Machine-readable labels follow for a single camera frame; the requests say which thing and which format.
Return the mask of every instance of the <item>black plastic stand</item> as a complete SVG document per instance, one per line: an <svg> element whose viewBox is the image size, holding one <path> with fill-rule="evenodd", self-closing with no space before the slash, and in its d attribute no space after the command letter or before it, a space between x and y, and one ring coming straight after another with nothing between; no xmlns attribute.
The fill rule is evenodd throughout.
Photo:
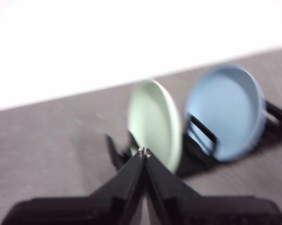
<svg viewBox="0 0 282 225"><path fill-rule="evenodd" d="M258 144L248 155L282 141L282 109L266 101L265 113L267 119L263 135ZM213 157L217 149L217 137L193 115L190 115L187 119L187 129L192 130L191 124L198 127L212 141L213 147L208 155L205 154L200 145L185 131L183 134L183 152L181 162L175 173L178 177L182 178L191 176L199 172L210 170L217 165L232 163L219 162ZM139 148L131 133L130 144L127 149L122 152L122 154L117 152L111 137L107 136L107 140L110 146L109 153L112 163L117 169L120 169L131 157L130 147L133 146L135 149Z"/></svg>
<svg viewBox="0 0 282 225"><path fill-rule="evenodd" d="M2 225L138 224L146 177L145 158L135 155L90 196L36 198L17 203Z"/></svg>
<svg viewBox="0 0 282 225"><path fill-rule="evenodd" d="M152 153L145 168L151 224L282 224L282 213L270 200L254 196L201 196L174 176Z"/></svg>

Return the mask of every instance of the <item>plate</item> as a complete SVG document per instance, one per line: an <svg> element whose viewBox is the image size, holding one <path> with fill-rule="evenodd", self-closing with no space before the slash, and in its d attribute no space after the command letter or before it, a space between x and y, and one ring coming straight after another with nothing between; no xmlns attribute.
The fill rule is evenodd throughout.
<svg viewBox="0 0 282 225"><path fill-rule="evenodd" d="M265 127L266 103L261 88L243 68L227 65L210 71L191 92L186 114L194 115L218 138L214 157L221 162L246 155ZM212 142L194 125L193 138L208 154Z"/></svg>
<svg viewBox="0 0 282 225"><path fill-rule="evenodd" d="M168 170L176 172L182 154L182 126L173 99L158 82L142 82L134 91L128 129L140 147L149 148Z"/></svg>

